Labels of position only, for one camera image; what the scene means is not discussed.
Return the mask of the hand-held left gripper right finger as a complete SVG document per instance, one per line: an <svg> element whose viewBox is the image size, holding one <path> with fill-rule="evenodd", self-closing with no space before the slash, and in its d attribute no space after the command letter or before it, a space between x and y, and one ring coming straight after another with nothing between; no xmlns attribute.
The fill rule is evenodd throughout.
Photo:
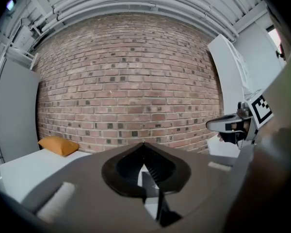
<svg viewBox="0 0 291 233"><path fill-rule="evenodd" d="M145 233L219 233L228 207L220 195L235 160L145 143L145 163L158 189L155 222Z"/></svg>

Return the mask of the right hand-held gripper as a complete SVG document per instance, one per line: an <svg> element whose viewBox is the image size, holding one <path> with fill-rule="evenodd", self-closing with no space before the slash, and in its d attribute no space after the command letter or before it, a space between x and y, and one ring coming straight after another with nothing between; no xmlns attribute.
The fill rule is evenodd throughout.
<svg viewBox="0 0 291 233"><path fill-rule="evenodd" d="M218 132L220 141L239 146L240 141L253 142L258 131L274 115L259 89L244 101L238 102L237 114L207 121L206 128Z"/></svg>

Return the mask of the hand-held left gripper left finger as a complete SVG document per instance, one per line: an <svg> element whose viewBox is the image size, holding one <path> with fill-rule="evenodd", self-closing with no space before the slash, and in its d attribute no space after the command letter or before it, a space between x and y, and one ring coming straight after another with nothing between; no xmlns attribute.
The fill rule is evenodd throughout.
<svg viewBox="0 0 291 233"><path fill-rule="evenodd" d="M62 183L75 186L75 191L51 223L56 232L69 233L148 233L158 229L140 198L123 197L104 182L101 169L111 157L131 145L121 146L78 158L43 180L21 204L32 213L52 197Z"/></svg>

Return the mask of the grey tray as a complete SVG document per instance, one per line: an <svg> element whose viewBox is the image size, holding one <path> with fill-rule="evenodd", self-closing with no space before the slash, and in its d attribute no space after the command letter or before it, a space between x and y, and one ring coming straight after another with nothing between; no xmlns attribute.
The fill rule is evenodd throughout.
<svg viewBox="0 0 291 233"><path fill-rule="evenodd" d="M220 141L218 136L207 140L210 155L237 158L240 150L237 145Z"/></svg>

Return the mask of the person's right forearm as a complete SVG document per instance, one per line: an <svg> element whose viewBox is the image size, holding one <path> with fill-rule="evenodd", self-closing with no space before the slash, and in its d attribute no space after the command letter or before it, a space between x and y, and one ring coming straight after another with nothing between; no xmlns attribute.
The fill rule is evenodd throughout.
<svg viewBox="0 0 291 233"><path fill-rule="evenodd" d="M291 128L255 145L225 233L291 233Z"/></svg>

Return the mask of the orange cushion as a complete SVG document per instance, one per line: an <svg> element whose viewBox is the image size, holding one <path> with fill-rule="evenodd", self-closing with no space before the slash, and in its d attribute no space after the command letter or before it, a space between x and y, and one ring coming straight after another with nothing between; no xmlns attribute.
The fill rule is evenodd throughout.
<svg viewBox="0 0 291 233"><path fill-rule="evenodd" d="M45 137L38 141L38 144L44 149L47 149L60 156L68 156L79 149L78 143L58 136Z"/></svg>

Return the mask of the white desk with drawers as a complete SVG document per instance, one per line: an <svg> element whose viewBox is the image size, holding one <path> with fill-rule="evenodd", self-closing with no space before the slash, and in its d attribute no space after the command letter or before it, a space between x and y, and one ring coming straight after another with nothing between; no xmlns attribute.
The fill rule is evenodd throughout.
<svg viewBox="0 0 291 233"><path fill-rule="evenodd" d="M47 149L25 155L0 165L5 193L21 203L43 180L89 153L76 151L68 156L57 155Z"/></svg>

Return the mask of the bright window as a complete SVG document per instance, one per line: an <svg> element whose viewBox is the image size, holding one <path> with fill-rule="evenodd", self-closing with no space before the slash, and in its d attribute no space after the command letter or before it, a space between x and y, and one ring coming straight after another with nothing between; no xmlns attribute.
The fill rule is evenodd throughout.
<svg viewBox="0 0 291 233"><path fill-rule="evenodd" d="M268 27L266 29L266 31L268 32L270 38L272 39L272 41L274 42L275 46L276 46L276 56L278 59L282 59L284 62L286 61L286 56L283 50L283 46L281 43L281 39L280 36L276 30L276 28L274 27L274 25Z"/></svg>

